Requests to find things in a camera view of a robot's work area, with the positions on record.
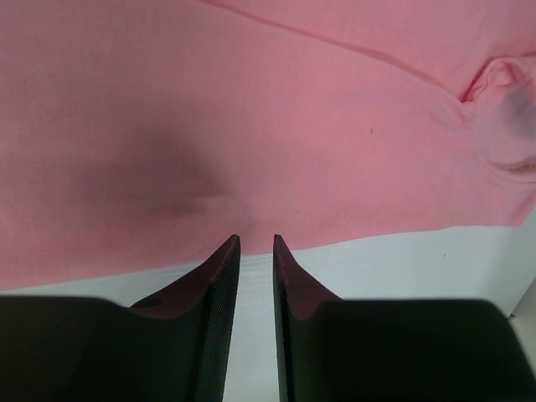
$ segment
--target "pink shirt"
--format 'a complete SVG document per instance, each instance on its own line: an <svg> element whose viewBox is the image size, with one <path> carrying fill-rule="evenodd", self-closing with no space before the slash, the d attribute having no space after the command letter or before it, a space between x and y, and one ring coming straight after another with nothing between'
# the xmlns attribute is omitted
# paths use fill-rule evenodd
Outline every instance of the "pink shirt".
<svg viewBox="0 0 536 402"><path fill-rule="evenodd" d="M5 0L0 26L2 288L536 199L532 0Z"/></svg>

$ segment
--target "pointed tip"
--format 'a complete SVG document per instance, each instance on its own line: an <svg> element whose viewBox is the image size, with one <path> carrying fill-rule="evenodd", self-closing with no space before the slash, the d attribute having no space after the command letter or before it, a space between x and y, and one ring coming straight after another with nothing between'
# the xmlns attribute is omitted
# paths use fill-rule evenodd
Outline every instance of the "pointed tip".
<svg viewBox="0 0 536 402"><path fill-rule="evenodd" d="M240 253L240 237L232 234L206 261L212 263L214 260L226 261L235 252Z"/></svg>
<svg viewBox="0 0 536 402"><path fill-rule="evenodd" d="M296 259L291 253L291 249L286 245L283 236L276 234L274 236L274 258L277 258L279 261L286 261L286 263L296 264Z"/></svg>

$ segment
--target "pink fabric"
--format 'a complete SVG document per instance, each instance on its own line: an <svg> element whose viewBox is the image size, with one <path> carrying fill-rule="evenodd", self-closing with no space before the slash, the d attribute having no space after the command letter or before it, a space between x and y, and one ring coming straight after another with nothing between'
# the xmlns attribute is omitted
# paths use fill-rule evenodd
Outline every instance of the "pink fabric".
<svg viewBox="0 0 536 402"><path fill-rule="evenodd" d="M532 0L4 0L0 26L1 288L536 198Z"/></svg>

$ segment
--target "black plastic piece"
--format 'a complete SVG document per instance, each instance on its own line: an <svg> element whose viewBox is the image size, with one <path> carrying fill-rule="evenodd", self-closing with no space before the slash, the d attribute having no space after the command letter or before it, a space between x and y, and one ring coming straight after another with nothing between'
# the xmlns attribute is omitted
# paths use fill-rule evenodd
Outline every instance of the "black plastic piece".
<svg viewBox="0 0 536 402"><path fill-rule="evenodd" d="M518 340L487 301L343 301L280 236L274 301L281 401L536 400Z"/></svg>
<svg viewBox="0 0 536 402"><path fill-rule="evenodd" d="M130 309L0 297L0 400L221 401L239 268L234 235Z"/></svg>

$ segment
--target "shirt sleeve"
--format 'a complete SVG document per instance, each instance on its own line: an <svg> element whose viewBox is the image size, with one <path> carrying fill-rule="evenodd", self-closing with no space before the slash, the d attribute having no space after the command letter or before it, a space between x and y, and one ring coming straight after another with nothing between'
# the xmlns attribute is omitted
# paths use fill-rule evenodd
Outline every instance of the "shirt sleeve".
<svg viewBox="0 0 536 402"><path fill-rule="evenodd" d="M465 105L482 161L501 178L536 190L536 57L493 60Z"/></svg>

